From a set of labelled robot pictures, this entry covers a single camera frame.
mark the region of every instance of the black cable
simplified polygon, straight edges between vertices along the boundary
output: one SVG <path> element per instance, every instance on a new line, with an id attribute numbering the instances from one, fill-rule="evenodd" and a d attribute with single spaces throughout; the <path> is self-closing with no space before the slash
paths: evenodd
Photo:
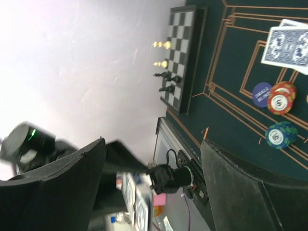
<path id="1" fill-rule="evenodd" d="M 169 152 L 173 152 L 174 153 L 174 156 L 175 156 L 175 162 L 177 164 L 177 167 L 180 168 L 179 166 L 179 163 L 178 163 L 178 156 L 177 156 L 177 153 L 174 149 L 170 148 L 167 153 L 166 153 L 166 159 L 167 159 L 167 165 L 169 165 Z"/>

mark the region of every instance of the dark green table surface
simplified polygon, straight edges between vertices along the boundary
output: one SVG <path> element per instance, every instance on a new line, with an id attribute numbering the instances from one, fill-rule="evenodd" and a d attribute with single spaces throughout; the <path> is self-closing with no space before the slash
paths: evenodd
<path id="1" fill-rule="evenodd" d="M 292 69 L 261 64 L 268 31 L 284 18 L 308 23 L 302 0 L 187 0 L 208 6 L 208 16 L 194 81 L 189 114 L 167 119 L 200 155 L 202 133 L 227 151 L 280 174 L 308 180 L 308 76 Z M 297 98 L 289 114 L 271 114 L 252 102 L 260 82 L 291 81 Z M 264 140 L 265 130 L 279 121 L 296 124 L 299 137 L 285 150 Z"/>

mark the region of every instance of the white wall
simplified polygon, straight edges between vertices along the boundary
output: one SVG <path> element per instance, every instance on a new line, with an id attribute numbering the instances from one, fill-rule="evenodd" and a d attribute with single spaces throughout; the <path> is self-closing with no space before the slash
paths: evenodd
<path id="1" fill-rule="evenodd" d="M 169 8 L 184 0 L 0 0 L 0 137 L 28 120 L 79 147 L 152 158 Z M 11 176 L 0 166 L 0 179 Z"/>

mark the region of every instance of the poker chip stack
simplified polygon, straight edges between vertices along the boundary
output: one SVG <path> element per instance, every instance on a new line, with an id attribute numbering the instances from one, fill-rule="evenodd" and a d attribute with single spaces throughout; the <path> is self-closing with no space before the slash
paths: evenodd
<path id="1" fill-rule="evenodd" d="M 296 87 L 290 82 L 276 83 L 270 90 L 268 109 L 275 115 L 289 112 L 296 98 Z"/>
<path id="2" fill-rule="evenodd" d="M 284 149 L 296 140 L 297 129 L 293 123 L 283 121 L 270 126 L 265 137 L 270 147 Z"/>

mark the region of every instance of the green led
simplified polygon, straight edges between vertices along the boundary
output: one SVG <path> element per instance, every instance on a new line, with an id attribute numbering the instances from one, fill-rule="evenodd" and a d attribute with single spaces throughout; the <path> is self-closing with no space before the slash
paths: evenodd
<path id="1" fill-rule="evenodd" d="M 32 137 L 34 136 L 34 134 L 35 134 L 36 131 L 37 131 L 36 129 L 33 130 L 33 132 L 32 132 L 32 134 L 31 134 L 30 138 L 28 139 L 28 141 L 29 141 L 30 139 L 32 139 Z"/>

